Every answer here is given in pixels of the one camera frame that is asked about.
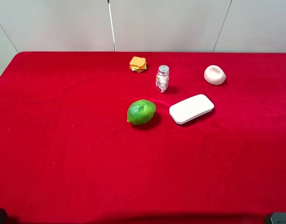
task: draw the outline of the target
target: white sponge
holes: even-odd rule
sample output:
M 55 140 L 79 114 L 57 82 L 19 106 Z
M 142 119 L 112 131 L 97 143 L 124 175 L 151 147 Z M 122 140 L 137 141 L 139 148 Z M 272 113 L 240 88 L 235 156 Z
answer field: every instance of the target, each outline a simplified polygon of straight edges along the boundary
M 204 78 L 212 85 L 220 85 L 225 81 L 226 75 L 220 67 L 210 65 L 204 71 Z

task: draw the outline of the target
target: white soap bar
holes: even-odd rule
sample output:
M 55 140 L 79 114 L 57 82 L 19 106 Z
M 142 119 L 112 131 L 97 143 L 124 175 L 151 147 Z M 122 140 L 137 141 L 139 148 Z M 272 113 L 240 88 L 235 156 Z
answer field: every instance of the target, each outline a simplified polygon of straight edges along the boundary
M 174 121 L 182 125 L 194 118 L 197 118 L 214 108 L 214 104 L 203 94 L 190 97 L 169 108 L 169 114 Z
M 204 78 L 212 85 L 220 85 L 225 81 L 226 75 L 220 67 L 210 65 L 204 71 Z

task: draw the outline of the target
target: red velvet surface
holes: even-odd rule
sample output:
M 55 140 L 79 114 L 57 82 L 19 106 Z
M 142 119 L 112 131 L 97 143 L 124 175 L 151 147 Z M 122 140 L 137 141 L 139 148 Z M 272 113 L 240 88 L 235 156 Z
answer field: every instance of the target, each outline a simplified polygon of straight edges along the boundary
M 130 71 L 132 56 L 147 71 Z M 211 64 L 221 86 L 203 78 Z M 197 94 L 214 110 L 177 125 L 169 107 Z M 157 112 L 132 126 L 139 99 Z M 286 211 L 286 54 L 18 54 L 0 78 L 0 207 L 19 223 L 262 223 Z

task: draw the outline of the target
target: silver jar lid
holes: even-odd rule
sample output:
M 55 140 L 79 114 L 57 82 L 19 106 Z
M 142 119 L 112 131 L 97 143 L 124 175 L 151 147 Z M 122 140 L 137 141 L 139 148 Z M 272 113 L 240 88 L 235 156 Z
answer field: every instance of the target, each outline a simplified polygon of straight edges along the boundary
M 167 65 L 161 65 L 158 70 L 163 73 L 169 72 L 169 67 Z

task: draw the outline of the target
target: lime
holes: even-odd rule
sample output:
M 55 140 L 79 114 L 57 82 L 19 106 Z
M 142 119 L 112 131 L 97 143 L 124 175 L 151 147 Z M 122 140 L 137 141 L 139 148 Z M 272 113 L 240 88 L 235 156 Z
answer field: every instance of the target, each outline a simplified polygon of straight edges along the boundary
M 142 125 L 150 121 L 156 112 L 156 105 L 146 99 L 140 99 L 129 106 L 128 122 Z

